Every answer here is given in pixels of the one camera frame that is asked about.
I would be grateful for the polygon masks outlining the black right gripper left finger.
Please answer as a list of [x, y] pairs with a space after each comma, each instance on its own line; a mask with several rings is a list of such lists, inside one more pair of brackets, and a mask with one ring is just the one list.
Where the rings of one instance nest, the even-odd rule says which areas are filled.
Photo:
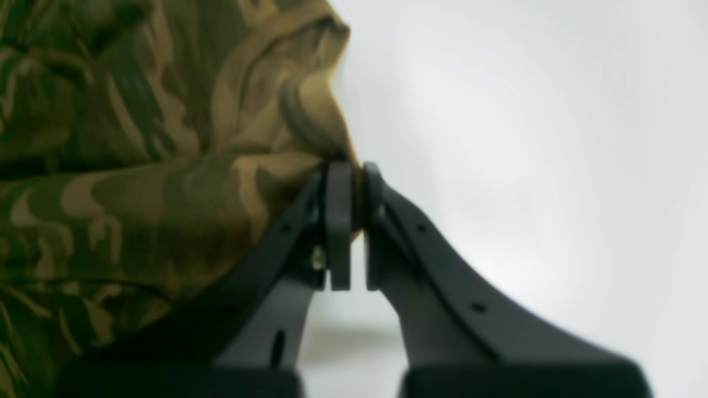
[[301, 397], [314, 293], [351, 288], [353, 169], [315, 172], [225, 277], [141, 332], [66, 368], [57, 397]]

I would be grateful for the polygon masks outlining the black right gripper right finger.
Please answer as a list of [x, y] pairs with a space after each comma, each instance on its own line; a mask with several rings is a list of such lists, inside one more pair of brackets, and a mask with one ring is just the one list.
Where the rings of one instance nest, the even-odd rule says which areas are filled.
[[639, 365], [565, 332], [468, 265], [415, 204], [363, 169], [367, 287], [398, 315], [400, 397], [650, 397]]

